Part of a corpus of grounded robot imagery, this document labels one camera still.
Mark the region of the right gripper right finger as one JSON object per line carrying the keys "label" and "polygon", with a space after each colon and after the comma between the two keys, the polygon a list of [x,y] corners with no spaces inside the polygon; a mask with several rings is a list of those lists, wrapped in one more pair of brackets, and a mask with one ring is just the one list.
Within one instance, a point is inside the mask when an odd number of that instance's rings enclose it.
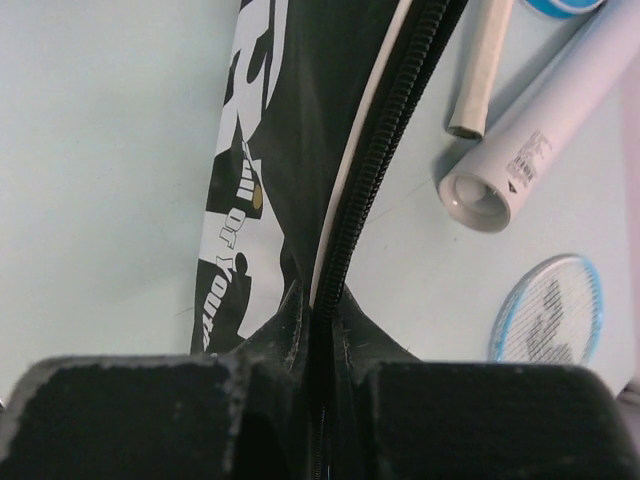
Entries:
{"label": "right gripper right finger", "polygon": [[333,320],[334,479],[635,479],[604,383],[568,365],[423,362],[345,293]]}

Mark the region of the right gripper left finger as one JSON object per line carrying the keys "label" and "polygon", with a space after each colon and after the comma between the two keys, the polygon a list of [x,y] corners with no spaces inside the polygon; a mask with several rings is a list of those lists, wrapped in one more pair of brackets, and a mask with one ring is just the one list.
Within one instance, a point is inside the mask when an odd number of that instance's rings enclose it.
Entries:
{"label": "right gripper left finger", "polygon": [[1,416],[5,479],[307,479],[309,310],[294,283],[236,349],[33,365]]}

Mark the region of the light blue racket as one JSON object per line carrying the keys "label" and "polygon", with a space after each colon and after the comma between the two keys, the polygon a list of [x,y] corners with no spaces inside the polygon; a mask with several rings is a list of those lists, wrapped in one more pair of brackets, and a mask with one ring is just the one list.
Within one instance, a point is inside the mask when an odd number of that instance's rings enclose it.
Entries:
{"label": "light blue racket", "polygon": [[594,58],[605,51],[604,34],[610,21],[623,11],[620,1],[595,1],[580,8],[582,20],[570,37],[563,32],[541,45],[549,54],[545,68],[488,126],[490,96],[500,63],[502,45],[511,18],[511,1],[487,1],[480,6],[479,31],[449,127],[471,134],[479,142],[467,155],[479,159],[497,154],[513,158],[523,146],[541,146],[548,159],[565,148],[580,126],[607,95],[607,87],[589,87],[581,81],[595,68]]}
{"label": "light blue racket", "polygon": [[593,263],[550,257],[514,286],[496,317],[488,359],[498,363],[585,366],[602,331],[603,293]]}

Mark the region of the white shuttlecock tube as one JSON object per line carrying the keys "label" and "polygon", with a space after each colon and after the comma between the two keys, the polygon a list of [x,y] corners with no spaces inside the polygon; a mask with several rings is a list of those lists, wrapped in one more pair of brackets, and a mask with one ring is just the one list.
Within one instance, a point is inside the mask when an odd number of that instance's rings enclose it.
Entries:
{"label": "white shuttlecock tube", "polygon": [[472,230],[504,230],[638,52],[638,2],[606,2],[441,180],[448,214]]}

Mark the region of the black racket cover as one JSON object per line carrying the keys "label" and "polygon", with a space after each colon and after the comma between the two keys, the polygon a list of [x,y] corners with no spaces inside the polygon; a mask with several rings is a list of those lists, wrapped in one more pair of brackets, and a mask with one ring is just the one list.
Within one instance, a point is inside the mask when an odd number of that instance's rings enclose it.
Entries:
{"label": "black racket cover", "polygon": [[225,387],[205,437],[211,478],[324,476],[347,269],[464,9],[241,3],[191,340]]}

